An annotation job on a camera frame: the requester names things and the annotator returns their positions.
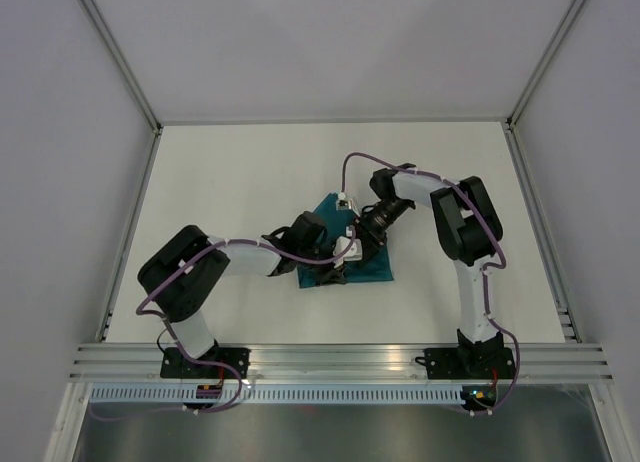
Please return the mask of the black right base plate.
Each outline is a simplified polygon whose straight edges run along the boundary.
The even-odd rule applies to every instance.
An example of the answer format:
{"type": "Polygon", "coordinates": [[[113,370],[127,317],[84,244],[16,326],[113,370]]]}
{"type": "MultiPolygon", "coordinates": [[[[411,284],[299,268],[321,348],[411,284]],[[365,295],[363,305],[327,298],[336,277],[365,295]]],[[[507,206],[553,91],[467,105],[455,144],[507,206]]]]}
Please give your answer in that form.
{"type": "Polygon", "coordinates": [[[427,347],[414,362],[425,368],[429,380],[508,380],[516,373],[513,352],[500,332],[473,342],[457,330],[455,347],[427,347]]]}

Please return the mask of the teal cloth napkin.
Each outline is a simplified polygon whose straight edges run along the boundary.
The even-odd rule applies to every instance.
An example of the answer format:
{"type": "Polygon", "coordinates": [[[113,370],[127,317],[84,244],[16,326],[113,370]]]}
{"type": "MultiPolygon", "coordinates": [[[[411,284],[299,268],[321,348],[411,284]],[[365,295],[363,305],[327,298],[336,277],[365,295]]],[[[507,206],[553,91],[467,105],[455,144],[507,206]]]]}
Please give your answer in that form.
{"type": "MultiPolygon", "coordinates": [[[[333,255],[335,243],[339,236],[346,235],[346,228],[351,225],[355,214],[352,211],[339,211],[336,208],[337,194],[328,194],[315,208],[314,213],[323,219],[326,235],[318,239],[320,259],[328,259],[333,255]]],[[[330,265],[302,266],[296,269],[298,287],[307,289],[320,286],[346,285],[355,283],[391,282],[394,280],[389,252],[383,247],[370,261],[348,262],[340,268],[330,265]]]]}

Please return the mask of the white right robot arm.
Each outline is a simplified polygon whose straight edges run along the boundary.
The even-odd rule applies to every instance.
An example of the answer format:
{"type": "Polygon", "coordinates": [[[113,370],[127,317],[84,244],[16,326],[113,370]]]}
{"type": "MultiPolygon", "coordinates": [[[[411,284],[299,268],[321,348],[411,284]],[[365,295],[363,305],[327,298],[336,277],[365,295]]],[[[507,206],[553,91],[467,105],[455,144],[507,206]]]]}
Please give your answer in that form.
{"type": "Polygon", "coordinates": [[[489,318],[488,270],[505,266],[499,242],[503,227],[483,181],[469,177],[459,182],[441,179],[410,164],[375,171],[369,186],[378,202],[354,219],[362,248],[359,262],[368,264],[387,245],[387,231],[408,209],[423,205],[432,210],[438,241],[454,263],[461,305],[459,370],[478,377],[487,371],[493,356],[482,344],[499,330],[489,318]]]}

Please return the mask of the aluminium front rail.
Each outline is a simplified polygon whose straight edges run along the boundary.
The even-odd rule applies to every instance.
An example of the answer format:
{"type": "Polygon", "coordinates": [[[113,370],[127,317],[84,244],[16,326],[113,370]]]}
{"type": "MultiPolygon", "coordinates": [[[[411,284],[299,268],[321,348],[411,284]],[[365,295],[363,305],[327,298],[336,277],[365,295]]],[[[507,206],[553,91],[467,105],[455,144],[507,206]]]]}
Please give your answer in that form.
{"type": "MultiPolygon", "coordinates": [[[[246,378],[267,384],[410,384],[427,380],[416,344],[255,344],[246,378]]],[[[520,346],[522,384],[608,384],[613,373],[598,344],[520,346]]],[[[82,344],[66,370],[70,381],[159,382],[162,354],[144,343],[82,344]]]]}

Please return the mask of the aluminium frame post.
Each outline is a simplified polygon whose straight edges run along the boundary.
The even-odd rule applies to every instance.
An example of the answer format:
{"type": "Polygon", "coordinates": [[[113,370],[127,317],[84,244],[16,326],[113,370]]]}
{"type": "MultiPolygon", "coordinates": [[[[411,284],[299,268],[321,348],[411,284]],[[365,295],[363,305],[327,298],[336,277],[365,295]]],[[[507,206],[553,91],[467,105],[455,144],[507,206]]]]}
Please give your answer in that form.
{"type": "Polygon", "coordinates": [[[523,90],[518,96],[509,115],[505,118],[505,127],[513,131],[518,121],[524,115],[531,99],[536,93],[546,73],[551,68],[555,58],[567,41],[572,29],[588,5],[590,0],[570,0],[567,8],[555,27],[551,38],[547,42],[541,56],[537,60],[533,71],[528,77],[523,90]]]}
{"type": "Polygon", "coordinates": [[[150,127],[153,134],[158,134],[162,129],[162,124],[151,107],[144,91],[135,76],[123,50],[114,36],[109,24],[103,15],[96,0],[77,0],[91,26],[103,44],[107,55],[115,64],[116,69],[132,97],[136,107],[142,117],[150,127]]]}

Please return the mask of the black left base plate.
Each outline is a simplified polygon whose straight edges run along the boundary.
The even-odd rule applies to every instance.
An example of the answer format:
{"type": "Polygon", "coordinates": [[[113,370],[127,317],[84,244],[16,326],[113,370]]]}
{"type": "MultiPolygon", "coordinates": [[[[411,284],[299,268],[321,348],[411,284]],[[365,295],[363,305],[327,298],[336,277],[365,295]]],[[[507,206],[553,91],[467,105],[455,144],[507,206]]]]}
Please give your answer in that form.
{"type": "Polygon", "coordinates": [[[241,379],[247,376],[250,366],[250,349],[239,346],[220,346],[217,342],[199,359],[191,361],[175,346],[162,348],[160,367],[162,379],[241,379]]]}

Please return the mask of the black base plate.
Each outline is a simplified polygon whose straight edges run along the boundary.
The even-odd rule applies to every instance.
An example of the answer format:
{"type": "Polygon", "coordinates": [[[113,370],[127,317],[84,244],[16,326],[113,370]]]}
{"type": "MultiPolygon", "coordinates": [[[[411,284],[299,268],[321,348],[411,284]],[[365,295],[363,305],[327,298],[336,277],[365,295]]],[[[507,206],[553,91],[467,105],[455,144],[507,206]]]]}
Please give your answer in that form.
{"type": "Polygon", "coordinates": [[[162,348],[160,367],[162,379],[241,379],[247,376],[250,366],[250,349],[239,346],[220,346],[217,342],[199,359],[191,361],[175,346],[162,348]]]}
{"type": "Polygon", "coordinates": [[[516,373],[513,352],[500,332],[473,342],[457,330],[455,347],[427,347],[414,362],[425,368],[429,380],[508,380],[516,373]]]}

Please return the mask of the aluminium frame left post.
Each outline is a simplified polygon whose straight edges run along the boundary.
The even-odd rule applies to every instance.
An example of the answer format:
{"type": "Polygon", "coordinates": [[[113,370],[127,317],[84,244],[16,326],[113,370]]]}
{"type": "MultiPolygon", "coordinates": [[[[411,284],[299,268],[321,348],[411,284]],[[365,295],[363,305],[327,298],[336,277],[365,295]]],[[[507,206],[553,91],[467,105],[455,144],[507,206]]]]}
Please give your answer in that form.
{"type": "Polygon", "coordinates": [[[162,124],[151,107],[144,91],[135,76],[123,50],[114,36],[109,24],[103,15],[96,0],[77,0],[91,26],[103,44],[107,55],[115,64],[116,69],[132,97],[136,107],[142,117],[150,127],[153,134],[158,134],[162,129],[162,124]]]}

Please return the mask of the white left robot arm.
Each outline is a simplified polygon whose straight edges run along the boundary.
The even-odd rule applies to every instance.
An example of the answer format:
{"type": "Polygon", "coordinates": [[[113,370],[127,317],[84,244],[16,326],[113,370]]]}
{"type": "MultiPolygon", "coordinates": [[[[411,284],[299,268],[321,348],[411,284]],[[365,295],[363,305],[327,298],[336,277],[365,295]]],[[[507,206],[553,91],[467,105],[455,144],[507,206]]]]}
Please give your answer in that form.
{"type": "Polygon", "coordinates": [[[218,354],[202,307],[221,278],[277,277],[298,267],[333,276],[361,259],[353,225],[331,243],[324,220],[309,211],[256,239],[214,237],[188,225],[139,270],[137,279],[146,298],[136,314],[158,317],[184,356],[184,367],[206,378],[216,371],[218,354]]]}

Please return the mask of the aluminium frame right post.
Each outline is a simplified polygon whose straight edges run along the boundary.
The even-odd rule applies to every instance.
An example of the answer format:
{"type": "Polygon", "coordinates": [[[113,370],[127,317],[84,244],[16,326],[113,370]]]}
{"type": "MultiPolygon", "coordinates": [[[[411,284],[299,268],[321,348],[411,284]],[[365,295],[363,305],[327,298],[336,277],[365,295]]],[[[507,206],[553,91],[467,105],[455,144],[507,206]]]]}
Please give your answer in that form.
{"type": "Polygon", "coordinates": [[[546,73],[551,68],[555,58],[567,41],[572,29],[588,5],[590,0],[570,0],[567,8],[555,27],[551,38],[547,42],[541,56],[537,60],[533,71],[528,77],[523,90],[518,96],[509,115],[505,118],[505,127],[513,131],[518,121],[524,115],[531,99],[536,93],[546,73]]]}

